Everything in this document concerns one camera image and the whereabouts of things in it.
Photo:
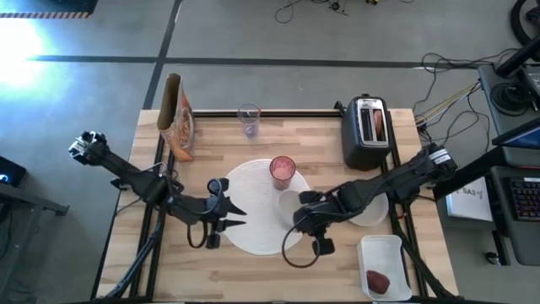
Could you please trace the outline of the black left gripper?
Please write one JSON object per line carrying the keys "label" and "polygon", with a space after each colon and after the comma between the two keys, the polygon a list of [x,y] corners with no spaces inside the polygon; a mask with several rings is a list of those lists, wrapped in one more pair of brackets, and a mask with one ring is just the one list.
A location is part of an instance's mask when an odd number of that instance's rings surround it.
{"label": "black left gripper", "polygon": [[205,215],[210,231],[206,242],[207,249],[217,249],[220,246],[220,233],[227,228],[244,225],[245,221],[227,220],[227,214],[246,215],[246,212],[236,207],[230,197],[224,195],[229,188],[227,178],[214,178],[208,183],[210,197],[207,199],[208,213]]}

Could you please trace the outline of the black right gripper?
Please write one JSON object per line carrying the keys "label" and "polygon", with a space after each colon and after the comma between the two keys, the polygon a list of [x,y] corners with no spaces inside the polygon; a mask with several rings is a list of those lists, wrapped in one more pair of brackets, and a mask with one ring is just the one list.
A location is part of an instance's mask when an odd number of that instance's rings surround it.
{"label": "black right gripper", "polygon": [[294,228],[312,236],[315,255],[335,252],[333,240],[326,238],[327,227],[338,221],[338,201],[332,192],[304,191],[299,194],[300,208],[293,214]]}

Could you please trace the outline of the white ceramic bowl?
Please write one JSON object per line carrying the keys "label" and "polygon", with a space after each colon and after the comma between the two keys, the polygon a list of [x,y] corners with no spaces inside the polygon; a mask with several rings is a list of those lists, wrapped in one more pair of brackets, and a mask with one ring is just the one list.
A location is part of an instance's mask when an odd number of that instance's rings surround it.
{"label": "white ceramic bowl", "polygon": [[295,190],[285,190],[278,196],[275,209],[281,224],[287,230],[294,226],[294,213],[302,206],[299,195]]}

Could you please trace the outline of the round white woven placemat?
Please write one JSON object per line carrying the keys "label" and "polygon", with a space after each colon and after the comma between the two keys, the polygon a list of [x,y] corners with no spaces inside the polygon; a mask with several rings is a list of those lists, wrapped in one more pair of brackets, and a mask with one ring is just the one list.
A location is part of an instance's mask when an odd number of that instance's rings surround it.
{"label": "round white woven placemat", "polygon": [[239,249],[254,255],[273,255],[289,249],[302,238],[299,232],[289,232],[281,224],[275,206],[285,190],[296,192],[310,188],[296,172],[289,187],[283,191],[273,185],[269,159],[251,160],[233,169],[227,176],[229,189],[225,193],[246,215],[228,214],[228,220],[245,221],[244,225],[227,228],[226,237]]}

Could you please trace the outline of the red faceted tumbler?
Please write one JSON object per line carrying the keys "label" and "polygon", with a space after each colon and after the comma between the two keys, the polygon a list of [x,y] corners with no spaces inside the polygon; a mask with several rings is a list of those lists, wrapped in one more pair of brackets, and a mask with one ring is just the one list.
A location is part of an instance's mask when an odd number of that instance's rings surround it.
{"label": "red faceted tumbler", "polygon": [[289,187],[294,177],[296,164],[288,156],[280,155],[271,161],[269,171],[274,187],[278,190],[284,190]]}

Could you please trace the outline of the beige round plate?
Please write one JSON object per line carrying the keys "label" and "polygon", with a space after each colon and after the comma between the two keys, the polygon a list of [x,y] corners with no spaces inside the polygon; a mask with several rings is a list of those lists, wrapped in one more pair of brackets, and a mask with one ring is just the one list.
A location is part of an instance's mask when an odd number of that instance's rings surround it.
{"label": "beige round plate", "polygon": [[349,222],[357,226],[374,226],[381,223],[387,216],[389,200],[385,193],[375,196],[364,211],[353,217]]}

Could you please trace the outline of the clear glass tumbler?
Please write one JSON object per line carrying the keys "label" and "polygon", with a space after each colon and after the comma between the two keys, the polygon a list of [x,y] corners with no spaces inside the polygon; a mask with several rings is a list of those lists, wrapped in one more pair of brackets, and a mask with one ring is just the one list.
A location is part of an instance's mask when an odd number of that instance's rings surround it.
{"label": "clear glass tumbler", "polygon": [[258,136],[260,115],[261,109],[253,104],[244,104],[237,110],[237,117],[247,138],[256,138]]}

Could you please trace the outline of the dark red apple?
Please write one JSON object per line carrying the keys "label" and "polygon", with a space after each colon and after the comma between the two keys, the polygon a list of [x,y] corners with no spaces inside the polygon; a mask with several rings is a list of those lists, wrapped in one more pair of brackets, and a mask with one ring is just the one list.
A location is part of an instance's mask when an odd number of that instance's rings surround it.
{"label": "dark red apple", "polygon": [[366,271],[366,279],[368,288],[377,294],[385,294],[391,283],[387,276],[374,270]]}

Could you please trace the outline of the orange pumpkin cereal box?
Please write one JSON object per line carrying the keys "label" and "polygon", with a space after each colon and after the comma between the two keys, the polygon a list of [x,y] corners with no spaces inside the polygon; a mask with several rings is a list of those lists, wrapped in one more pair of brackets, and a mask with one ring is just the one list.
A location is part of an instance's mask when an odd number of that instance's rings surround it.
{"label": "orange pumpkin cereal box", "polygon": [[156,125],[178,161],[194,160],[195,119],[183,87],[183,78],[177,73],[167,76]]}

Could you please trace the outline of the black toaster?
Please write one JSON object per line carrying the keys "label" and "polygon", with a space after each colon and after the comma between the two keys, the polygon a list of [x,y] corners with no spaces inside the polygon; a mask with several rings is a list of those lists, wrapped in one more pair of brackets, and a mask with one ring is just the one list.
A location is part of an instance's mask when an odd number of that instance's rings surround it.
{"label": "black toaster", "polygon": [[[375,134],[374,110],[381,110],[384,140]],[[351,169],[370,171],[379,167],[392,150],[387,107],[380,97],[354,97],[345,108],[341,124],[343,161]]]}

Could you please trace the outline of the white rectangular tray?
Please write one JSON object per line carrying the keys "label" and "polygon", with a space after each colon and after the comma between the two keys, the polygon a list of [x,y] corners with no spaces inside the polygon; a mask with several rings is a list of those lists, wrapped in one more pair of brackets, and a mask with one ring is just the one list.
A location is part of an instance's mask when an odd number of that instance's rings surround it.
{"label": "white rectangular tray", "polygon": [[[402,240],[395,235],[364,236],[358,244],[361,289],[372,301],[399,302],[412,297],[401,251]],[[377,293],[369,287],[369,271],[383,274],[389,279],[385,293]]]}

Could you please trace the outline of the white paper sheet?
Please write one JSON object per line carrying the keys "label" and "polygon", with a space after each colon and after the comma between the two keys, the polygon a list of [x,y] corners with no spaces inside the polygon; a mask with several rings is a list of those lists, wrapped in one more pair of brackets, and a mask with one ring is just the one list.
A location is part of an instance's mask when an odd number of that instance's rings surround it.
{"label": "white paper sheet", "polygon": [[449,216],[470,220],[493,221],[489,193],[484,177],[447,195],[445,201]]}

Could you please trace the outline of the black equipment stand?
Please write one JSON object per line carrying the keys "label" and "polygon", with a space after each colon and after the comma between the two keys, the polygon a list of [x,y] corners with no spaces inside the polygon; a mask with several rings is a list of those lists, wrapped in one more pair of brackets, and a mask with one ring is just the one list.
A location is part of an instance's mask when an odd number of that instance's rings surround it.
{"label": "black equipment stand", "polygon": [[8,221],[7,240],[0,250],[0,260],[7,255],[13,236],[13,213],[16,203],[34,205],[44,210],[53,211],[55,215],[60,216],[66,215],[69,209],[67,205],[61,205],[33,194],[28,194],[21,189],[19,185],[26,173],[27,170],[23,166],[0,156],[0,226],[5,221]]}

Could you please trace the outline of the black keyboard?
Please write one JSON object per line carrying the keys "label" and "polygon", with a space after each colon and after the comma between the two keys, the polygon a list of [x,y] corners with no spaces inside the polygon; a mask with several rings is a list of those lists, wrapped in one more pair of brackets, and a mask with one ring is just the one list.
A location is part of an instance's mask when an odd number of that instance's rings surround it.
{"label": "black keyboard", "polygon": [[540,177],[510,178],[509,187],[516,219],[540,221]]}

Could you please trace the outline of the dark grey side desk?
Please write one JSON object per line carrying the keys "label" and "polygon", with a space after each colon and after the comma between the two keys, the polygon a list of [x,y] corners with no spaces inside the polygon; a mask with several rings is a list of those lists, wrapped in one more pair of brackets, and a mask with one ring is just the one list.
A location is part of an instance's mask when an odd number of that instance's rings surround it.
{"label": "dark grey side desk", "polygon": [[[526,65],[513,76],[500,77],[495,69],[479,69],[480,83],[488,102],[495,138],[540,117],[540,66]],[[503,233],[510,238],[518,263],[540,266],[540,221],[517,220],[510,201],[510,178],[540,177],[540,169],[509,166],[501,147],[495,145],[489,163],[490,178],[499,196]]]}

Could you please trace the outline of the dark laptop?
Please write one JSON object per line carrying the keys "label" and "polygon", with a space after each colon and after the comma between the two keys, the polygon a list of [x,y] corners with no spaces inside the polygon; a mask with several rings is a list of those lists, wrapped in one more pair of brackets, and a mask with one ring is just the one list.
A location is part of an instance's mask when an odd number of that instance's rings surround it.
{"label": "dark laptop", "polygon": [[501,147],[509,166],[540,169],[540,117],[492,140]]}

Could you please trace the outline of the black hazard striped mat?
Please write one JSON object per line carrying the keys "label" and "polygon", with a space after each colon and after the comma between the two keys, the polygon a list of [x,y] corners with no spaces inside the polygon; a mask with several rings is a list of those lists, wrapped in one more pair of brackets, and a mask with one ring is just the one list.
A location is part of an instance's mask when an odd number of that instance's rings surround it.
{"label": "black hazard striped mat", "polygon": [[0,0],[0,19],[86,19],[98,0]]}

